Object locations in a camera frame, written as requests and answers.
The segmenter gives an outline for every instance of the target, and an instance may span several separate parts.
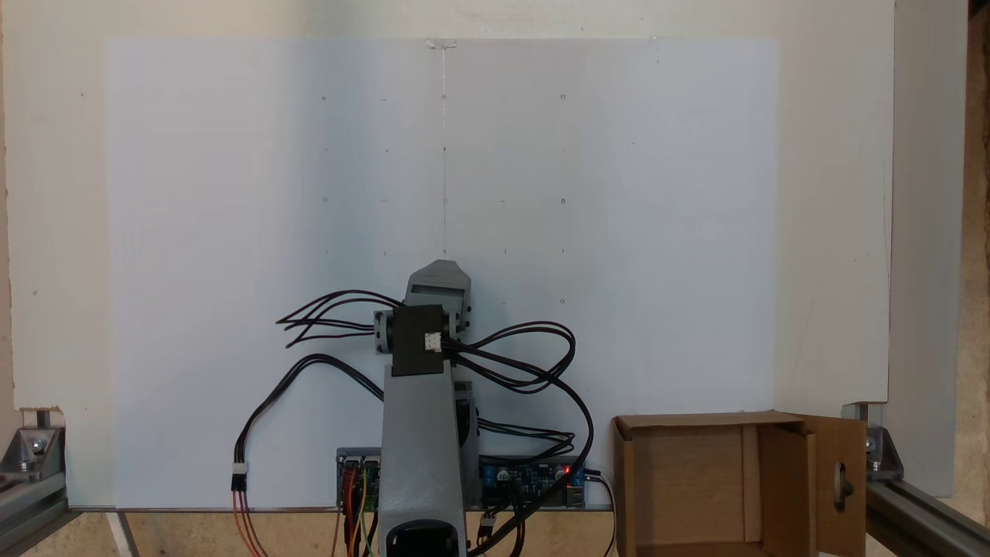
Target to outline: orange wire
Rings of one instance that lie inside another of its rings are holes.
[[[258,557],[268,557],[268,554],[264,552],[264,547],[261,546],[261,540],[257,539],[257,534],[254,532],[254,523],[250,519],[250,508],[248,507],[247,492],[241,492],[241,517],[245,522],[245,534],[247,534],[247,539],[250,540],[251,546],[254,547],[254,551],[257,552]]]
[[[258,554],[257,554],[257,552],[254,551],[251,548],[250,544],[248,544],[248,537],[245,536],[244,530],[241,529],[241,520],[238,518],[238,494],[237,494],[237,492],[231,492],[231,500],[234,502],[234,522],[238,526],[238,533],[241,535],[241,541],[245,543],[245,547],[247,548],[247,551],[250,551],[250,554],[253,557],[259,557]]]
[[[350,493],[351,493],[351,491],[353,491],[353,489],[354,489],[354,471],[349,471],[347,473],[347,491],[346,491],[346,494],[345,494],[345,497],[346,498],[344,499],[344,505],[347,508],[347,521],[348,521],[348,523],[350,521],[350,513],[351,513]],[[348,539],[347,538],[347,535],[345,534],[345,536],[344,536],[344,545],[347,548],[347,557],[350,557],[351,555],[353,555],[353,551],[350,550],[350,543],[352,542],[352,540],[353,540],[353,535],[350,537],[350,539]]]
[[[337,520],[334,521],[334,544],[331,545],[330,557],[337,555],[337,534],[341,531],[341,510],[337,509]]]

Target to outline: black plastic part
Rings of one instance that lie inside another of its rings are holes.
[[[388,557],[456,557],[457,529],[439,520],[414,520],[388,532]]]
[[[423,376],[444,372],[444,353],[426,349],[426,335],[444,330],[444,307],[408,305],[396,307],[390,336],[392,377]]]
[[[454,411],[457,414],[457,444],[463,447],[468,433],[471,432],[471,404],[467,400],[456,400]]]

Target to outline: box flap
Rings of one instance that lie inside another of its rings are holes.
[[[818,549],[841,557],[863,557],[866,552],[866,422],[854,419],[802,415],[818,438]],[[839,475],[852,494],[836,507]]]
[[[793,414],[785,414],[776,410],[763,412],[726,412],[718,414],[652,414],[617,416],[616,427],[622,436],[629,440],[653,428],[686,427],[699,425],[743,425],[747,423],[785,423],[801,422],[801,418]]]
[[[613,456],[615,458],[615,493],[613,497],[616,514],[616,549],[622,557],[636,557],[636,492],[634,491],[633,443],[626,441],[619,433],[618,426],[613,428]]]
[[[759,428],[763,550],[775,557],[810,557],[814,552],[814,442],[815,435],[769,424]]]

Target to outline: circuit board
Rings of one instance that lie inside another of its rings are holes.
[[[354,472],[355,482],[352,493],[355,498],[362,496],[364,476],[367,475],[367,497],[364,498],[364,511],[378,510],[378,481],[381,478],[379,466],[381,449],[342,449],[337,452],[337,506],[344,504],[348,472]]]
[[[516,482],[526,504],[535,501],[540,494],[570,472],[567,459],[553,459],[517,466],[481,465],[481,506],[490,508],[510,502],[505,482]],[[543,507],[584,508],[584,467],[574,474],[571,483]]]
[[[347,472],[355,470],[357,483],[353,489],[360,494],[363,486],[363,472],[367,471],[368,495],[364,500],[364,511],[375,512],[378,510],[378,486],[381,478],[378,464],[380,455],[381,449],[377,447],[338,449],[337,505],[343,504],[346,496]],[[505,482],[518,482],[525,503],[533,502],[540,494],[549,489],[558,477],[569,471],[571,462],[573,461],[565,457],[516,466],[483,464],[479,467],[481,505],[477,508],[491,508],[509,502]],[[584,467],[579,468],[571,483],[562,492],[555,494],[553,499],[547,501],[543,507],[584,508]]]

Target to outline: red wire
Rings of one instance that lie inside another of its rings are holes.
[[[261,540],[257,539],[257,533],[254,532],[254,523],[250,519],[250,508],[248,507],[247,492],[241,492],[241,513],[244,515],[245,533],[247,534],[247,539],[250,540],[251,545],[255,547],[255,550],[260,556],[268,557],[268,554],[264,552],[264,547],[261,546]]]
[[[250,554],[253,557],[260,557],[257,554],[257,552],[254,551],[254,549],[251,547],[251,545],[248,544],[248,537],[245,536],[244,530],[241,529],[241,519],[238,518],[238,494],[237,494],[237,492],[231,492],[231,501],[233,502],[233,505],[234,505],[234,522],[238,525],[238,533],[241,535],[241,541],[245,543],[245,547],[247,548],[247,551],[250,551]]]
[[[354,489],[354,472],[353,470],[347,471],[347,489],[344,497],[344,508],[346,509],[346,516],[344,517],[345,524],[349,525],[351,528],[353,526],[350,524],[350,513],[352,511],[350,507],[350,497]],[[347,529],[344,529],[344,546],[347,548],[347,557],[350,557],[353,552],[350,550],[350,538],[352,536],[347,536]]]

